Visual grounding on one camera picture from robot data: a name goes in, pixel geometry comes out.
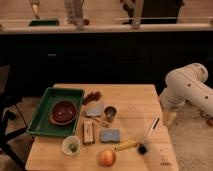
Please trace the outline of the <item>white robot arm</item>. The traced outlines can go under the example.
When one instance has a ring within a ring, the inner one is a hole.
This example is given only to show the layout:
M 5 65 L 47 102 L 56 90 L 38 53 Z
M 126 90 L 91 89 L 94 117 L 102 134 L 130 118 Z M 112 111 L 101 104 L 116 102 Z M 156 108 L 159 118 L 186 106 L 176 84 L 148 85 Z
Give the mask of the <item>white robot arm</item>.
M 159 95 L 163 110 L 162 122 L 171 124 L 186 101 L 197 106 L 213 118 L 213 88 L 205 85 L 208 79 L 206 67 L 192 63 L 170 71 L 165 77 L 166 87 Z

